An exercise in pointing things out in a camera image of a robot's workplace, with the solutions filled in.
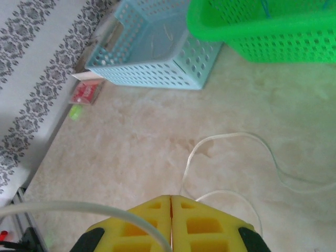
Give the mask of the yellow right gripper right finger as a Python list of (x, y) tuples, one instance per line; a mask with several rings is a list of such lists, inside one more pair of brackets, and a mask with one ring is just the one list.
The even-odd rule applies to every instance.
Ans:
[(174, 252), (270, 252), (253, 225), (183, 196), (172, 196)]

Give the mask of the aluminium frame post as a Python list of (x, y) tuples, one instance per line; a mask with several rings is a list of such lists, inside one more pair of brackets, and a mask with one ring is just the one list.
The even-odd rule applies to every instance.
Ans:
[(37, 227), (37, 224), (29, 212), (18, 213), (12, 216), (12, 220), (14, 222), (15, 231), (18, 234), (18, 238), (20, 239), (23, 233), (26, 231), (27, 228), (34, 228), (37, 236), (39, 237), (40, 242), (43, 244), (45, 249), (48, 251), (45, 241)]

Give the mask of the small red box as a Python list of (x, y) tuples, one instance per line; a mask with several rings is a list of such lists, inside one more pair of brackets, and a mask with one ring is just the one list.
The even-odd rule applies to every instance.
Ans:
[(97, 99), (105, 81), (103, 79), (91, 79), (79, 81), (76, 85), (70, 103), (80, 105), (91, 105)]

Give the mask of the small green object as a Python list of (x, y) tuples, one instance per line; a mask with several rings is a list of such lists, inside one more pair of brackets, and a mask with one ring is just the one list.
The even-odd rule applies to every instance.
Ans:
[(82, 113), (82, 106), (79, 104), (73, 104), (69, 111), (69, 117), (70, 119), (77, 121), (79, 120), (81, 113)]

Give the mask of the green plastic basket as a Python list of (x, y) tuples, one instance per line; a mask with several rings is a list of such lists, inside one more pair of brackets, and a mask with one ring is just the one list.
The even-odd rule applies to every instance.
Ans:
[(191, 0), (187, 27), (252, 62), (336, 63), (336, 0)]

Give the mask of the black device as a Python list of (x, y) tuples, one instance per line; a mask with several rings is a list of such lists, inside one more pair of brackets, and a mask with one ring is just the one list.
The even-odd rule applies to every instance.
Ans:
[(35, 229), (27, 228), (18, 241), (11, 241), (9, 232), (0, 232), (0, 252), (48, 252), (40, 242)]

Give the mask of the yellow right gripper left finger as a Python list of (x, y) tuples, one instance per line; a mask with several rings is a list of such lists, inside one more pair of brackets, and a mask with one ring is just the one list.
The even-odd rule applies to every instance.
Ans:
[[(151, 224), (171, 242), (171, 196), (156, 197), (128, 212)], [(141, 228), (110, 217), (89, 227), (70, 252), (164, 252), (164, 249)]]

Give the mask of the light blue plastic basket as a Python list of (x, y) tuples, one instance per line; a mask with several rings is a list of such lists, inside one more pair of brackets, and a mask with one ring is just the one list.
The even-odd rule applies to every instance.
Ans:
[(187, 29), (190, 0), (122, 0), (123, 31), (111, 51), (97, 44), (85, 67), (119, 86), (201, 90), (222, 43)]

